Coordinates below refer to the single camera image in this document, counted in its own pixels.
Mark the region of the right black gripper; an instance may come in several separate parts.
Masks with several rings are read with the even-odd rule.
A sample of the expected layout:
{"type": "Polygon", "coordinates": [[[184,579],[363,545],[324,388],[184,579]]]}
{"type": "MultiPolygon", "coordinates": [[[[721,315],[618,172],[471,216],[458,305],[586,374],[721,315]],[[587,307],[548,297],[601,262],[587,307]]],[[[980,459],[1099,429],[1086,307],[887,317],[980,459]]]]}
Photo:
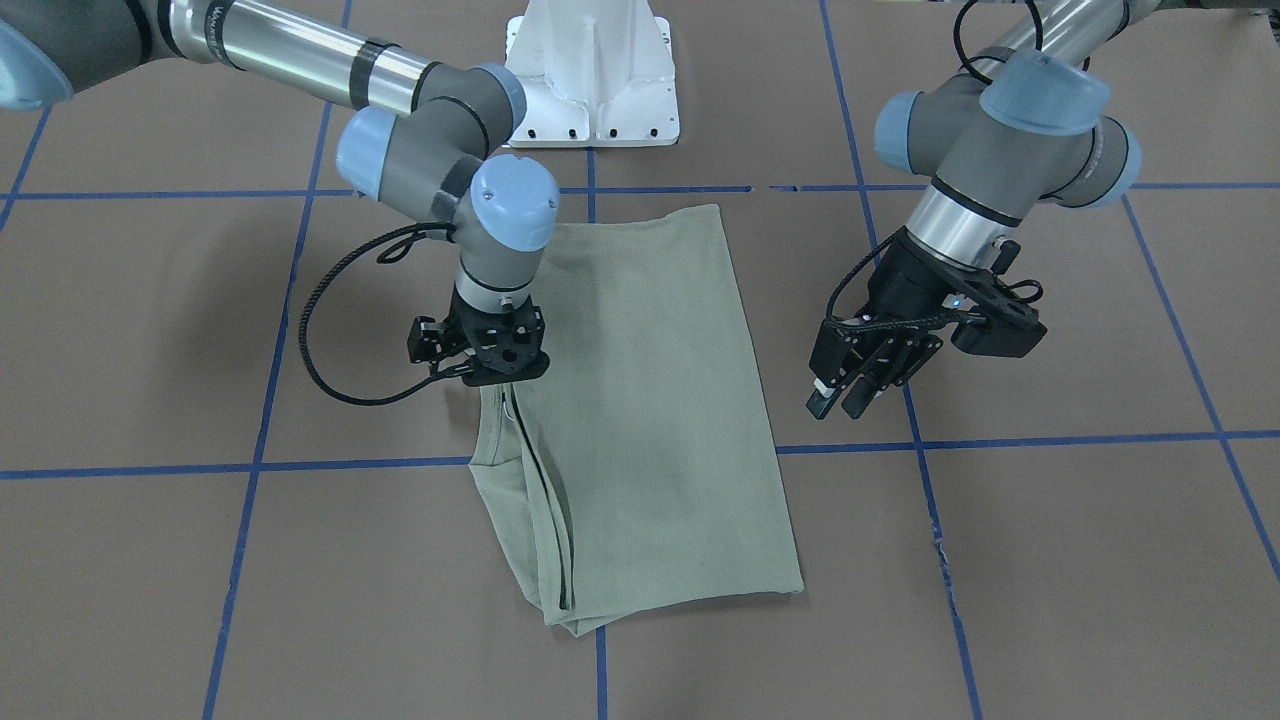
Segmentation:
{"type": "Polygon", "coordinates": [[[461,374],[467,387],[531,380],[550,366],[541,350],[545,322],[531,299],[515,309],[484,313],[453,292],[448,323],[460,328],[463,346],[474,351],[461,374]]]}

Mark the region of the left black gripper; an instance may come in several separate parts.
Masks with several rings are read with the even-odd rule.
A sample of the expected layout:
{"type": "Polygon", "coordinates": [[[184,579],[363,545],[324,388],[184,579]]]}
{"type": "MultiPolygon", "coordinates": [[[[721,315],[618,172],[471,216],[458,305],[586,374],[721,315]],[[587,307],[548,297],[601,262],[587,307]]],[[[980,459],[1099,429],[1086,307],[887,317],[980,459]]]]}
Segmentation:
{"type": "Polygon", "coordinates": [[[841,320],[840,331],[823,323],[809,368],[815,389],[806,410],[826,419],[845,393],[841,409],[860,419],[870,402],[890,386],[901,387],[943,346],[934,334],[947,324],[979,325],[980,314],[946,301],[952,288],[932,260],[913,250],[901,228],[879,242],[840,282],[846,290],[863,268],[876,269],[867,284],[867,301],[841,320]]]}

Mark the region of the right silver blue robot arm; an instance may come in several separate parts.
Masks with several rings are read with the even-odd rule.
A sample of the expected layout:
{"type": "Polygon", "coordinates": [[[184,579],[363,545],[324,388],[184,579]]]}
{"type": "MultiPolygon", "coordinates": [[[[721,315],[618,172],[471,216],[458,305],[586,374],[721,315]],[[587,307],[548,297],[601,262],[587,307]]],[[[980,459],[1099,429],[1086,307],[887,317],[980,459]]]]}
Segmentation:
{"type": "Polygon", "coordinates": [[[314,382],[311,315],[332,282],[367,252],[403,259],[420,240],[460,250],[451,309],[407,338],[429,380],[470,387],[543,375],[550,359],[531,286],[561,205],[554,176],[500,147],[527,101],[504,67],[460,69],[270,1],[5,1],[3,106],[49,109],[159,59],[219,64],[349,108],[335,151],[361,195],[410,219],[339,260],[310,295],[298,345],[314,382]]]}

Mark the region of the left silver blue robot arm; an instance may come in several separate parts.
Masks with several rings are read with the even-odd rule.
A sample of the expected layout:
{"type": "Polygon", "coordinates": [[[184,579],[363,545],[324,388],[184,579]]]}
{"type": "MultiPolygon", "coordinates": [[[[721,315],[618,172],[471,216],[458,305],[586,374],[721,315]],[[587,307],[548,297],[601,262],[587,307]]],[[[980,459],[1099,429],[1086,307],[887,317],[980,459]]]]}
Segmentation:
{"type": "Polygon", "coordinates": [[[854,265],[873,268],[865,302],[840,316],[852,273],[827,301],[809,366],[808,411],[860,418],[905,386],[951,325],[961,352],[1023,357],[1046,336],[1036,281],[1004,282],[1014,236],[1037,202],[1097,208],[1140,174],[1137,137],[1105,114],[1110,88],[1091,54],[1128,26],[1183,1],[1028,3],[1029,18],[978,55],[954,22],[957,72],[934,92],[886,102],[876,124],[881,161],[929,184],[911,215],[854,265]]]}

